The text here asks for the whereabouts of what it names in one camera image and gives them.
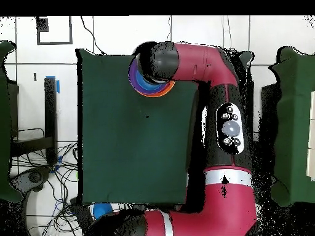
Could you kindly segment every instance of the white floor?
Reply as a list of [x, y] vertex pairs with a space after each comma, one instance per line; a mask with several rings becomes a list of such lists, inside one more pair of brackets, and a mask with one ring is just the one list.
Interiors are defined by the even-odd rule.
[[[6, 60], [9, 79], [20, 86], [19, 129], [44, 128], [44, 78], [55, 76], [60, 81], [57, 94], [58, 146], [73, 144], [78, 139], [77, 130], [77, 75], [75, 48], [100, 53], [92, 35], [82, 25], [80, 17], [72, 19], [72, 45], [37, 45], [34, 17], [0, 18], [0, 40], [16, 43], [17, 51]], [[83, 17], [87, 29], [95, 36], [98, 47], [107, 54], [130, 55], [137, 45], [145, 41], [171, 40], [168, 15], [133, 17]], [[41, 41], [68, 41], [68, 17], [48, 17], [49, 32], [41, 33]], [[260, 89], [275, 83], [276, 78], [268, 69], [275, 63], [276, 52], [283, 45], [291, 45], [299, 51], [315, 52], [313, 17], [304, 16], [178, 16], [172, 18], [172, 41], [192, 44], [234, 47], [238, 51], [255, 53], [252, 77], [255, 82], [254, 131], [258, 131]], [[20, 139], [41, 136], [41, 131], [21, 132]], [[75, 163], [72, 152], [67, 162]], [[25, 170], [13, 167], [12, 175]], [[76, 180], [76, 171], [69, 177]], [[52, 174], [49, 181], [60, 198], [60, 185]], [[67, 182], [69, 198], [76, 196], [76, 183]], [[55, 199], [52, 188], [46, 183], [39, 193], [32, 192], [28, 209], [28, 226], [46, 226], [52, 219]], [[31, 229], [32, 236], [41, 236], [43, 227]], [[53, 231], [47, 236], [56, 236]], [[71, 232], [58, 236], [74, 236]]]

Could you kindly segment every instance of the wire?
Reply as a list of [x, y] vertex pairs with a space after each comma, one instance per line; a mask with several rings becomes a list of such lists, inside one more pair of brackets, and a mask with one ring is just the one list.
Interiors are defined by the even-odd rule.
[[28, 128], [26, 130], [19, 130], [18, 132], [22, 132], [22, 131], [28, 131], [28, 130], [41, 130], [42, 131], [42, 136], [45, 137], [45, 132], [42, 128]]
[[169, 26], [170, 26], [170, 32], [169, 34], [167, 35], [167, 41], [169, 40], [169, 36], [170, 36], [170, 41], [172, 41], [172, 27], [173, 27], [173, 15], [170, 15], [169, 17]]
[[[78, 151], [78, 143], [74, 143], [74, 144], [68, 144], [67, 146], [63, 146], [63, 147], [60, 147], [58, 150], [59, 152], [61, 152], [62, 150], [64, 150], [64, 153], [63, 155], [60, 157], [61, 158], [61, 164], [59, 165], [59, 167], [64, 167], [66, 169], [68, 169], [64, 174], [61, 174], [57, 169], [56, 167], [52, 167], [51, 169], [54, 171], [55, 175], [56, 175], [56, 178], [58, 180], [58, 182], [60, 183], [60, 190], [61, 190], [61, 199], [57, 199], [57, 196], [55, 195], [55, 189], [54, 189], [54, 186], [52, 185], [52, 183], [48, 181], [49, 185], [51, 186], [52, 188], [52, 195], [56, 201], [55, 203], [55, 209], [54, 209], [54, 212], [52, 214], [52, 219], [47, 223], [46, 226], [38, 226], [38, 227], [45, 227], [45, 229], [43, 230], [41, 236], [46, 236], [47, 235], [47, 231], [49, 230], [50, 227], [54, 227], [56, 230], [59, 229], [59, 232], [72, 232], [74, 236], [76, 236], [76, 234], [74, 233], [75, 230], [79, 230], [81, 229], [80, 227], [75, 227], [73, 228], [72, 225], [70, 224], [71, 221], [69, 221], [67, 219], [67, 216], [72, 216], [72, 217], [75, 217], [73, 216], [72, 212], [70, 211], [70, 205], [69, 203], [67, 202], [68, 200], [68, 196], [69, 196], [69, 191], [68, 191], [68, 188], [66, 186], [66, 182], [67, 181], [70, 181], [70, 182], [77, 182], [77, 181], [72, 181], [69, 179], [69, 176], [70, 174], [77, 170], [76, 168], [76, 164], [73, 164], [73, 163], [68, 163], [68, 162], [65, 162], [63, 161], [63, 159], [65, 158], [65, 156], [67, 155], [67, 153], [69, 153], [71, 150], [73, 151], [73, 155], [74, 155], [74, 158], [77, 160], [78, 157], [76, 157], [76, 152]], [[38, 156], [42, 157], [44, 160], [46, 159], [45, 155], [43, 154], [42, 151], [41, 152], [41, 155], [36, 153]], [[30, 157], [29, 157], [29, 154], [26, 155], [27, 159], [22, 157], [25, 161], [22, 161], [22, 160], [15, 160], [17, 162], [22, 162], [22, 163], [25, 163], [27, 165], [21, 165], [21, 166], [24, 166], [24, 167], [40, 167], [40, 166], [43, 166], [44, 164], [39, 164], [39, 163], [34, 163], [31, 161]], [[64, 229], [60, 229], [60, 224], [58, 223], [58, 220], [59, 219], [62, 219], [64, 221], [66, 221], [66, 224], [69, 224], [71, 230], [64, 230]]]
[[224, 15], [222, 15], [223, 47], [224, 47]]
[[102, 53], [102, 55], [108, 55], [107, 53], [105, 53], [105, 52], [103, 52], [100, 48], [98, 48], [98, 46], [97, 46], [97, 44], [96, 44], [96, 40], [95, 40], [95, 37], [94, 37], [94, 35], [93, 35], [93, 33], [89, 30], [89, 29], [87, 29], [86, 28], [86, 25], [85, 25], [85, 23], [84, 23], [84, 20], [83, 20], [83, 17], [81, 17], [81, 20], [82, 20], [82, 23], [83, 23], [83, 27], [84, 27], [84, 29], [85, 30], [87, 30], [91, 35], [92, 35], [92, 37], [93, 37], [93, 40], [94, 40], [94, 44], [95, 44], [95, 46], [97, 47], [97, 49]]
[[230, 44], [230, 48], [232, 48], [232, 36], [231, 36], [230, 28], [229, 28], [229, 44]]

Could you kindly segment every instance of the black stand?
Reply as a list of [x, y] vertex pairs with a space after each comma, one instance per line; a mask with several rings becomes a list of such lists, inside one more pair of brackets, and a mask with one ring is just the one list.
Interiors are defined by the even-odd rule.
[[[12, 136], [18, 136], [18, 85], [14, 81], [8, 84], [12, 118]], [[38, 150], [46, 150], [48, 165], [57, 163], [57, 119], [56, 119], [56, 89], [55, 79], [45, 79], [45, 137], [32, 140], [11, 142], [11, 157], [18, 157]]]

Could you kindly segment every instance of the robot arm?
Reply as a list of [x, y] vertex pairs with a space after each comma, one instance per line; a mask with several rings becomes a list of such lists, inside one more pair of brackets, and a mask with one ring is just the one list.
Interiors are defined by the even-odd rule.
[[136, 217], [141, 225], [124, 223], [122, 230], [141, 231], [133, 233], [137, 236], [245, 236], [256, 222], [256, 209], [249, 137], [229, 58], [216, 47], [172, 42], [146, 43], [136, 52], [138, 71], [147, 82], [209, 86], [205, 203], [200, 213], [147, 211]]

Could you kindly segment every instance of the green cloth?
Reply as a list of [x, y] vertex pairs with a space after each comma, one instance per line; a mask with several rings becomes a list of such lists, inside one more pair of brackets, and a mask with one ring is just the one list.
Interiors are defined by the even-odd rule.
[[129, 83], [133, 56], [80, 54], [83, 202], [184, 203], [196, 84], [148, 98]]
[[277, 104], [279, 128], [274, 144], [274, 175], [280, 181], [271, 188], [282, 207], [295, 202], [315, 202], [315, 182], [306, 175], [311, 92], [315, 91], [315, 56], [300, 55], [293, 48], [279, 50], [279, 64], [271, 67], [282, 91]]
[[17, 203], [23, 197], [19, 191], [9, 184], [11, 115], [7, 76], [4, 67], [6, 56], [14, 50], [15, 46], [11, 42], [0, 42], [0, 199]]

